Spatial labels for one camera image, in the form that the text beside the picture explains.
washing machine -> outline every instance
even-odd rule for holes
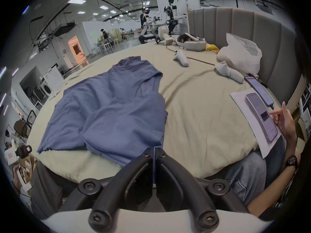
[[[50,96],[52,89],[49,87],[48,83],[46,82],[46,80],[43,80],[41,85],[40,85],[41,89],[45,92],[46,95]]]
[[[41,83],[41,88],[48,96],[53,91],[57,92],[62,88],[64,78],[57,67],[50,68],[43,78],[44,81]]]

white paper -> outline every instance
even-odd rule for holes
[[[256,119],[255,115],[252,113],[251,109],[245,102],[245,96],[250,93],[257,93],[257,92],[253,88],[251,88],[245,91],[232,92],[230,93],[230,96],[232,97],[234,102],[237,104],[237,106],[240,108],[243,115],[247,119],[248,124],[251,126],[253,133],[255,135],[255,138],[258,142],[262,158],[265,158],[269,154],[270,150],[272,149],[272,147],[274,146],[278,138],[281,136],[281,132],[277,126],[276,127],[277,136],[274,138],[273,142],[271,143],[267,142],[265,134],[263,133],[258,120]]]

white game controller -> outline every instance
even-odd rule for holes
[[[188,67],[189,66],[189,62],[187,60],[187,57],[184,55],[184,52],[181,49],[176,51],[173,60],[179,60],[183,67]]]
[[[216,64],[215,68],[221,75],[225,77],[229,77],[239,83],[244,82],[244,76],[239,71],[228,67],[226,61]]]

gray pants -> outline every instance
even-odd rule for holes
[[[278,177],[284,153],[285,146],[280,137],[265,159],[260,150],[251,151],[243,160],[225,167],[208,179],[227,180],[231,189],[247,205]]]
[[[58,212],[63,198],[68,197],[78,184],[53,173],[39,161],[31,177],[31,186],[31,210],[43,220]]]

beige bedsheet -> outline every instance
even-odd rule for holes
[[[212,52],[185,51],[186,56],[217,63]],[[257,145],[247,120],[230,97],[233,91],[249,88],[216,73],[215,67],[189,59],[184,68],[173,61],[174,53],[156,43],[139,45],[105,56],[70,75],[63,90],[73,84],[106,72],[119,60],[142,56],[163,73],[159,92],[168,112],[163,149],[195,177],[210,176],[225,166],[243,159]],[[55,104],[63,91],[45,103],[30,133],[32,155],[46,167],[67,179],[80,182],[85,178],[114,176],[121,166],[88,150],[45,151],[36,153]]]

